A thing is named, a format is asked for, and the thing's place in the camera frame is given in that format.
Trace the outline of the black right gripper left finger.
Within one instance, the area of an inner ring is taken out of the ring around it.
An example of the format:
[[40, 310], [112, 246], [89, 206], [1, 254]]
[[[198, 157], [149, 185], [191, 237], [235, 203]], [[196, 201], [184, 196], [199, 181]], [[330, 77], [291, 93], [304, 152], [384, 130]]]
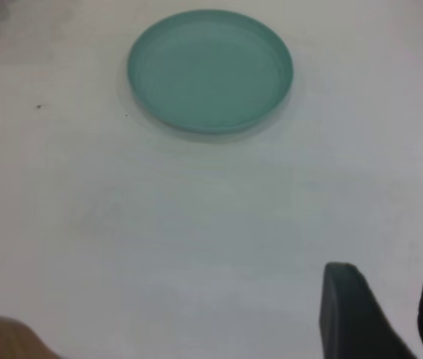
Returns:
[[352, 264], [325, 265], [319, 325], [325, 359], [415, 357]]

